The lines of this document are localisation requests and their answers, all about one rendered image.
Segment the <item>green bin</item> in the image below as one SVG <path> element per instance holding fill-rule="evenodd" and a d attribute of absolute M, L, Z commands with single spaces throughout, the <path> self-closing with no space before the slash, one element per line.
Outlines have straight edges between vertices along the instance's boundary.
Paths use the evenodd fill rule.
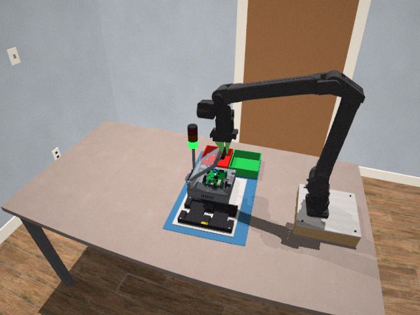
<path fill-rule="evenodd" d="M 236 150 L 232 155 L 229 169 L 236 170 L 237 176 L 257 179 L 262 153 Z M 259 160 L 260 159 L 260 160 Z"/>

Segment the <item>green circuit board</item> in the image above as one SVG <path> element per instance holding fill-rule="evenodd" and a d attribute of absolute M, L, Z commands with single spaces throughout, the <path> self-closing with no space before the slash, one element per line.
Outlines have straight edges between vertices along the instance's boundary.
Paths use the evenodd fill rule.
<path fill-rule="evenodd" d="M 210 184 L 215 186 L 222 186 L 226 171 L 220 169 L 212 169 L 207 177 L 205 184 Z"/>

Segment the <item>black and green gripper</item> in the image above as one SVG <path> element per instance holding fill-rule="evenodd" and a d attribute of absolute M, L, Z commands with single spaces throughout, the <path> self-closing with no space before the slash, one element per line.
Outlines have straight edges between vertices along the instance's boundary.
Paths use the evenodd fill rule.
<path fill-rule="evenodd" d="M 224 142 L 225 142 L 226 154 L 228 154 L 230 143 L 232 139 L 236 140 L 238 129 L 234 129 L 232 132 L 231 120 L 224 124 L 221 124 L 221 122 L 218 122 L 216 120 L 216 123 L 217 123 L 217 131 L 216 131 L 216 127 L 214 127 L 210 133 L 210 138 L 213 137 L 213 141 L 219 147 L 222 153 L 224 150 Z"/>

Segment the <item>red open tray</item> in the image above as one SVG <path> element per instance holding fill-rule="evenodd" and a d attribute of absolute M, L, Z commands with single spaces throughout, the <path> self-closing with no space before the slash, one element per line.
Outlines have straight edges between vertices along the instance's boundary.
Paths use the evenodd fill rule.
<path fill-rule="evenodd" d="M 208 153 L 212 152 L 213 150 L 215 150 L 217 148 L 218 148 L 218 146 L 209 146 L 209 145 L 207 145 L 206 148 L 205 148 L 205 150 L 204 150 L 204 152 L 203 152 L 203 154 L 202 154 L 202 156 L 201 156 L 201 158 L 204 157 L 204 156 L 206 156 Z M 230 161 L 232 159 L 233 150 L 234 149 L 229 148 L 228 154 L 226 154 L 225 159 L 224 160 L 220 160 L 218 162 L 218 164 L 217 164 L 217 167 L 228 169 L 228 167 L 230 165 Z"/>

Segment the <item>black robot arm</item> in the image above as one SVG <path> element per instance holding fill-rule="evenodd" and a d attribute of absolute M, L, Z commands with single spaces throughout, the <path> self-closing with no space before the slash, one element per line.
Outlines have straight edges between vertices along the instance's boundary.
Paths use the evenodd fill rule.
<path fill-rule="evenodd" d="M 215 90 L 212 100 L 201 100 L 198 103 L 197 117 L 214 119 L 216 116 L 216 120 L 221 124 L 231 120 L 233 132 L 234 110 L 231 110 L 228 104 L 244 100 L 310 94 L 333 94 L 342 97 L 321 156 L 316 166 L 311 168 L 309 179 L 306 179 L 308 185 L 305 185 L 308 190 L 305 196 L 307 215 L 327 219 L 329 216 L 329 177 L 354 116 L 360 104 L 364 102 L 365 95 L 361 86 L 337 70 L 251 83 L 229 83 Z"/>

